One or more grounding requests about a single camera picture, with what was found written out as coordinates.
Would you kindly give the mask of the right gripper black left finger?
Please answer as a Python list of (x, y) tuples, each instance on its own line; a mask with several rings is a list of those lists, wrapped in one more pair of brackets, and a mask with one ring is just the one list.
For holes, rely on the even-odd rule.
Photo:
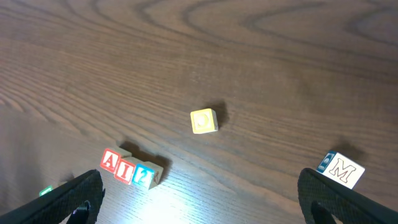
[(97, 221), (105, 191), (93, 169), (39, 198), (1, 215), (1, 223), (89, 223)]

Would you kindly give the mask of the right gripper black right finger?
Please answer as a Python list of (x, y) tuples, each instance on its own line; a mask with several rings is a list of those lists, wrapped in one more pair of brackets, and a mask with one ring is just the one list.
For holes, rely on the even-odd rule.
[(306, 223), (397, 224), (397, 212), (317, 171), (305, 168), (298, 182), (298, 199)]

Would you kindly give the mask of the red letter A block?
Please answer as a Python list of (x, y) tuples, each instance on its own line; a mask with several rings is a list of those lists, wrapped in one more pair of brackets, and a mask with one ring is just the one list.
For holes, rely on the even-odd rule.
[(100, 167), (103, 168), (104, 170), (110, 172), (110, 173), (115, 173), (121, 159), (125, 157), (131, 157), (132, 153), (121, 149), (121, 148), (106, 148), (104, 150), (101, 162), (100, 162)]

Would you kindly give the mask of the red letter I block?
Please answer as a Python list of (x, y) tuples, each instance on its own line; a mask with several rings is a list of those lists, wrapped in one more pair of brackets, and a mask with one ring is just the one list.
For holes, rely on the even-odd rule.
[(143, 163), (144, 161), (135, 157), (124, 157), (120, 159), (118, 168), (114, 173), (114, 178), (124, 184), (131, 185), (137, 165)]

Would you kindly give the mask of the blue number 2 block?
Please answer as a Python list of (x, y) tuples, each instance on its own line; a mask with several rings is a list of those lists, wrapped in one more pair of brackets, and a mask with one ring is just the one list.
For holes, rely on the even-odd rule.
[(163, 167), (149, 161), (138, 163), (134, 171), (132, 183), (146, 190), (153, 189), (159, 185), (163, 170)]

